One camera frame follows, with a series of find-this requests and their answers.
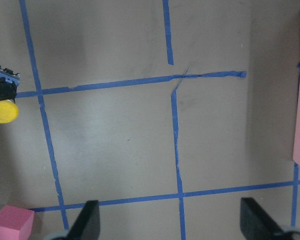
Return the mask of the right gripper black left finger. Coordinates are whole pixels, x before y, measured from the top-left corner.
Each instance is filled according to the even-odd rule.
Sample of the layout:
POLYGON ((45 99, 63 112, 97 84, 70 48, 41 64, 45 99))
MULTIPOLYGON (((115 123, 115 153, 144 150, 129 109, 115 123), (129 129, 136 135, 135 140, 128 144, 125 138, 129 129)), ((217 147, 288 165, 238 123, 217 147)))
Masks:
POLYGON ((66 235, 67 240, 98 240, 101 233, 98 200, 89 200, 83 206, 73 226, 66 235))

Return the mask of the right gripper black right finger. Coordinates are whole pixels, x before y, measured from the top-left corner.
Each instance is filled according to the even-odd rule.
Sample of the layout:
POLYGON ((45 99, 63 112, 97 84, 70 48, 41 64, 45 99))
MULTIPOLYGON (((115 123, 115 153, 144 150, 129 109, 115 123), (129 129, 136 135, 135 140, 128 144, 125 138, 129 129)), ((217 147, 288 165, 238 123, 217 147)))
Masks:
POLYGON ((240 230, 246 240, 289 239, 289 234, 252 197, 240 200, 240 230))

